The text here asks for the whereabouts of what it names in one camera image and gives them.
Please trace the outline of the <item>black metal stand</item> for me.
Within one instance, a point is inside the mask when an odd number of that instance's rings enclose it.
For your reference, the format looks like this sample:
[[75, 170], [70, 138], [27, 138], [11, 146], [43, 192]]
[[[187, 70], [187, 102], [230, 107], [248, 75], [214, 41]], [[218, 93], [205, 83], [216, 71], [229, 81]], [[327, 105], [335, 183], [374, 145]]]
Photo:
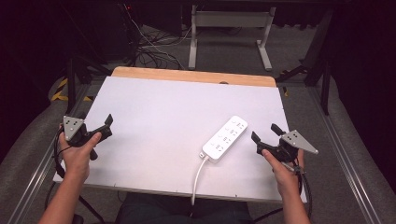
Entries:
[[284, 70], [280, 76], [276, 78], [276, 82], [281, 83], [291, 77], [306, 72], [304, 84], [307, 87], [314, 87], [318, 81], [322, 79], [320, 107], [326, 116], [329, 115], [328, 100], [331, 73], [330, 63], [323, 55], [323, 47], [331, 24], [332, 14], [332, 9], [328, 9], [324, 14], [301, 64], [290, 71]]

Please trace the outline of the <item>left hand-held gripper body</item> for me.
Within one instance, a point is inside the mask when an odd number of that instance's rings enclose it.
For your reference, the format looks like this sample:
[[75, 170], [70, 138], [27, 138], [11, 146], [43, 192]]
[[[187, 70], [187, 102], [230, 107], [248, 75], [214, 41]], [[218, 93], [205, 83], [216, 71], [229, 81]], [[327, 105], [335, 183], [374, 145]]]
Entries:
[[71, 147], [82, 147], [85, 145], [96, 133], [101, 134], [100, 142], [112, 135], [110, 126], [103, 125], [93, 131], [88, 132], [84, 119], [64, 116], [64, 135], [65, 140]]

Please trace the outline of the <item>person's left hand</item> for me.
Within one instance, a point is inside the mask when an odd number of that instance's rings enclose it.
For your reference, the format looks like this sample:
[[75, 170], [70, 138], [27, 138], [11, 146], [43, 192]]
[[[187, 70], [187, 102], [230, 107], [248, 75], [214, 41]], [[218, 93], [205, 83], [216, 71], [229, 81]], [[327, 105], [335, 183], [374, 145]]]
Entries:
[[62, 157], [65, 163], [64, 178], [84, 183], [90, 173], [90, 153], [99, 143], [102, 135], [100, 133], [96, 133], [82, 147], [70, 147], [65, 140], [64, 132], [61, 132], [59, 137], [59, 143], [63, 150]]

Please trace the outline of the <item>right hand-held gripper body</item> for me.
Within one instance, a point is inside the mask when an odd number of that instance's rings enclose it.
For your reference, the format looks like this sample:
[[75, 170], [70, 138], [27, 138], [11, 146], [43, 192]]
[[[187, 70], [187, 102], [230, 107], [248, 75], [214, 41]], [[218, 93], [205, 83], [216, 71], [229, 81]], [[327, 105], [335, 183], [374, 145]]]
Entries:
[[298, 150], [305, 150], [307, 152], [318, 154], [315, 149], [302, 135], [296, 130], [279, 136], [279, 143], [277, 146], [270, 146], [263, 141], [260, 145], [256, 145], [256, 152], [261, 155], [262, 150], [268, 150], [280, 162], [293, 162], [298, 157]]

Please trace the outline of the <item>white metal stand frame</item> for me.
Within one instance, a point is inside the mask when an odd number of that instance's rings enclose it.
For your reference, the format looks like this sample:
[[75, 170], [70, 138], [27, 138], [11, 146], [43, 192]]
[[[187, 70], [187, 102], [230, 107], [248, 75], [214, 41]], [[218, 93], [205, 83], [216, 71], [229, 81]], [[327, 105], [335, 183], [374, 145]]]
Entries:
[[266, 42], [276, 14], [276, 8], [270, 7], [264, 12], [242, 11], [202, 11], [196, 5], [191, 8], [191, 44], [188, 68], [194, 70], [197, 58], [197, 28], [198, 27], [241, 27], [263, 28], [262, 38], [256, 41], [266, 71], [273, 69], [267, 50]]

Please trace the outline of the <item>yellow black hazard tape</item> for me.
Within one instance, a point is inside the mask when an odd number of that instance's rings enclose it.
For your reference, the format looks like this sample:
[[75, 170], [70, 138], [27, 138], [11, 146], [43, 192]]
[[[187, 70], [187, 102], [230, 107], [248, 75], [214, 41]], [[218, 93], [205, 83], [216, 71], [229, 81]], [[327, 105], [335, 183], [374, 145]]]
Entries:
[[[58, 100], [59, 101], [68, 101], [68, 96], [62, 94], [63, 90], [66, 87], [67, 81], [68, 81], [67, 77], [64, 77], [62, 79], [62, 81], [59, 83], [55, 93], [50, 98], [51, 101], [58, 101]], [[95, 98], [94, 96], [87, 95], [83, 98], [83, 101], [91, 102], [94, 100], [94, 98]]]

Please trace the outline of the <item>aluminium floor rail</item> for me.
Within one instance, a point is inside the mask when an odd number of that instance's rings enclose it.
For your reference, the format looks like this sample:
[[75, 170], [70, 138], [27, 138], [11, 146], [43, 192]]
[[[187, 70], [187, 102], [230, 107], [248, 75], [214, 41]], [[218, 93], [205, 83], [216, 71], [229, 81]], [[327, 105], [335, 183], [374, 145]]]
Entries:
[[0, 224], [36, 224], [44, 211], [46, 195], [55, 173], [53, 144], [63, 115], [86, 112], [100, 83], [77, 84], [75, 103], [50, 103], [21, 134], [0, 164]]
[[366, 223], [383, 224], [378, 213], [375, 211], [375, 208], [367, 194], [365, 187], [361, 182], [361, 178], [359, 177], [354, 165], [352, 164], [351, 159], [347, 155], [346, 149], [337, 131], [335, 130], [335, 127], [333, 126], [331, 118], [323, 112], [320, 103], [320, 97], [317, 91], [314, 88], [310, 87], [307, 88], [307, 91], [318, 110], [319, 116], [324, 122], [327, 133], [330, 136], [333, 152], [342, 167], [348, 185], [353, 192], [353, 195], [361, 209]]

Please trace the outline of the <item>white power strip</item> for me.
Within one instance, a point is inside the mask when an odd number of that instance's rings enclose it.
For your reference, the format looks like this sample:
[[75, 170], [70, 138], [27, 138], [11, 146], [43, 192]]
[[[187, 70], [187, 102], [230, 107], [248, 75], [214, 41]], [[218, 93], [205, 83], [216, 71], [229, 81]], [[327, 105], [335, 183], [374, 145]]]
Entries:
[[218, 163], [233, 143], [247, 129], [248, 123], [238, 116], [232, 116], [202, 147], [202, 158]]

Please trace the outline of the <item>white table board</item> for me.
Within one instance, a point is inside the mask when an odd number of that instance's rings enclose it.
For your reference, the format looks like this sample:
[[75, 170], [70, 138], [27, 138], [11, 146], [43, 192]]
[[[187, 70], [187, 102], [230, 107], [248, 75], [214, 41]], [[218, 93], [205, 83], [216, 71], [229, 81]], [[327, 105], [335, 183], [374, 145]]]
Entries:
[[[113, 134], [95, 149], [90, 186], [245, 202], [280, 198], [251, 139], [255, 132], [274, 146], [271, 125], [288, 128], [276, 88], [109, 77], [85, 119], [88, 129], [109, 114]], [[232, 116], [247, 129], [218, 163], [203, 161], [203, 145]]]

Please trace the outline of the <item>person's right hand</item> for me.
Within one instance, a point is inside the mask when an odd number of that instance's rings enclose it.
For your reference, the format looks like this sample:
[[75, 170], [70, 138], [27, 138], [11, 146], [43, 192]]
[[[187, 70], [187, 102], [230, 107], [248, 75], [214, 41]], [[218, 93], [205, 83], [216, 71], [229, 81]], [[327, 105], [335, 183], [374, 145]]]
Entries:
[[278, 161], [268, 150], [263, 149], [262, 155], [271, 165], [275, 174], [277, 189], [281, 198], [286, 200], [299, 199], [298, 178], [284, 164]]

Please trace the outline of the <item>black tripod stand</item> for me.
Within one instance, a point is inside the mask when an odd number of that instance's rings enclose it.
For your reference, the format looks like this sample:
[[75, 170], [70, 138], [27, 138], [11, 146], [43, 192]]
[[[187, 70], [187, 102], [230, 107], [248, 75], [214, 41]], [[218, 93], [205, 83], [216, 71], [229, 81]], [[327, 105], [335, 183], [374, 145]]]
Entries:
[[66, 77], [67, 77], [67, 90], [68, 90], [68, 105], [66, 113], [70, 114], [75, 108], [78, 97], [76, 79], [82, 84], [90, 84], [92, 82], [92, 75], [89, 71], [89, 67], [97, 71], [101, 76], [110, 76], [112, 72], [102, 66], [101, 64], [83, 56], [72, 57], [66, 66]]

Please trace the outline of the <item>wooden table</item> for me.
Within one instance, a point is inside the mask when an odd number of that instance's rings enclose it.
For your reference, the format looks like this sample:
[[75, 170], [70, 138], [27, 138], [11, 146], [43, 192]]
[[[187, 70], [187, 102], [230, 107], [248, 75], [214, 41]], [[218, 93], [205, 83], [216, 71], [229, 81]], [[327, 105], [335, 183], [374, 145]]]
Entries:
[[253, 75], [157, 69], [157, 68], [118, 66], [113, 70], [112, 76], [244, 85], [244, 86], [259, 86], [259, 87], [274, 87], [274, 88], [276, 87], [275, 79], [273, 77], [267, 77], [267, 76], [253, 76]]

